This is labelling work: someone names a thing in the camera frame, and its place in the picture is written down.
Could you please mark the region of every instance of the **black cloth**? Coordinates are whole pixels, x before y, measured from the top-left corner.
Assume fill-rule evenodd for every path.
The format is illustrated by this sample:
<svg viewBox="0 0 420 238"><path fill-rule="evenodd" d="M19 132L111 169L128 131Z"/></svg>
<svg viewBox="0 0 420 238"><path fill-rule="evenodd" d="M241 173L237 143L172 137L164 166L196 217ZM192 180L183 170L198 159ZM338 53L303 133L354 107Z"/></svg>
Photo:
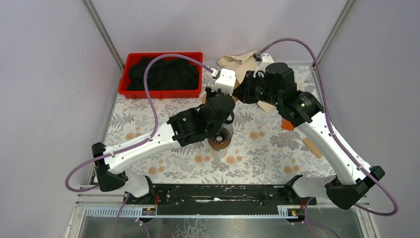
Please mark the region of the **black cloth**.
<svg viewBox="0 0 420 238"><path fill-rule="evenodd" d="M132 79L128 91L144 91L143 76L146 66L152 59L143 57L140 62L133 65L128 72ZM158 60L149 70L147 86L152 90L193 90L198 88L199 73L195 65L190 65L188 60Z"/></svg>

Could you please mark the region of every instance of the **orange object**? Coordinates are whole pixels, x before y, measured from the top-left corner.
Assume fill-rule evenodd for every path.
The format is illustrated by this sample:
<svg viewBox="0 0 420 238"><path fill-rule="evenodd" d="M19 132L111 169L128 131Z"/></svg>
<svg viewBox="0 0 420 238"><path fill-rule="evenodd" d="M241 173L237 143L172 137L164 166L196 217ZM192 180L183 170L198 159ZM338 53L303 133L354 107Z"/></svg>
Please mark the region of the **orange object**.
<svg viewBox="0 0 420 238"><path fill-rule="evenodd" d="M281 119L281 128L284 130L293 131L295 127L290 123L290 121Z"/></svg>

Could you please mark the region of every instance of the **tabletop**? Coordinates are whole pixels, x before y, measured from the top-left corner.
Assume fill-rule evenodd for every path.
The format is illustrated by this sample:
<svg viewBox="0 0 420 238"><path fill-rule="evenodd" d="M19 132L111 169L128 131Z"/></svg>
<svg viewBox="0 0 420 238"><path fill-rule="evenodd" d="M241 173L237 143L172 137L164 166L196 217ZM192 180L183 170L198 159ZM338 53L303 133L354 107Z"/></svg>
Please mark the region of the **tabletop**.
<svg viewBox="0 0 420 238"><path fill-rule="evenodd" d="M316 97L314 79L308 65L290 66L298 89ZM172 115L200 105L205 86L214 82L203 70L203 89L195 99L153 99L159 124ZM148 157L131 166L140 175L148 175L153 183L229 183L284 184L295 175L324 177L334 174L324 157L312 154L301 139L298 129L281 128L276 110L269 115L258 105L236 103L234 134L228 153L218 159L210 154L207 140ZM126 99L118 95L105 139L114 145L153 130L154 118L147 99Z"/></svg>

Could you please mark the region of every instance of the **gray wall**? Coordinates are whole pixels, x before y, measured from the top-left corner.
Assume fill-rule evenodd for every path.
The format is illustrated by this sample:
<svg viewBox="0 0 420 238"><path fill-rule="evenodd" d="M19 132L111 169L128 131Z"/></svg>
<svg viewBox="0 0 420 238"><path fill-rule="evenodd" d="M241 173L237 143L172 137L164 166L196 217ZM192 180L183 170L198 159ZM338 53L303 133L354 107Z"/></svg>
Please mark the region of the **gray wall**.
<svg viewBox="0 0 420 238"><path fill-rule="evenodd" d="M201 51L204 61L242 54L283 37L318 53L346 0L93 0L125 61L131 52ZM296 43L270 49L277 60L311 62Z"/></svg>
<svg viewBox="0 0 420 238"><path fill-rule="evenodd" d="M1 1L0 22L0 237L61 237L116 64L80 0Z"/></svg>
<svg viewBox="0 0 420 238"><path fill-rule="evenodd" d="M400 205L376 217L382 238L418 237L420 206L420 1L358 1L321 63L336 126ZM380 191L374 210L391 211Z"/></svg>

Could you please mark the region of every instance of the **red plastic tray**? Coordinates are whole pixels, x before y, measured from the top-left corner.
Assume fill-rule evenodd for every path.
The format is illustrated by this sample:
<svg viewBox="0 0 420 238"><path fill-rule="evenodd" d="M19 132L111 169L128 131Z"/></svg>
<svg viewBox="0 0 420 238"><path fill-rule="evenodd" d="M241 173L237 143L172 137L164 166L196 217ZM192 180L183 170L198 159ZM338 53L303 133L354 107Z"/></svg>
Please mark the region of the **red plastic tray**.
<svg viewBox="0 0 420 238"><path fill-rule="evenodd" d="M164 54L179 54L183 56L188 56L199 62L203 62L203 53L201 52L166 52L166 53L131 53L127 56L127 62L125 63L124 72L122 74L121 81L119 83L118 92L124 95L126 98L137 99L137 98L146 98L145 91L128 91L128 84L131 82L131 78L128 77L128 71L130 68L137 64L142 57L155 58ZM173 60L174 57L164 58L163 60ZM202 70L201 66L198 66L194 63L191 65L197 66L199 73L199 82L198 88L194 90L174 90L174 91L150 91L150 96L152 98L198 98L201 93L202 86Z"/></svg>

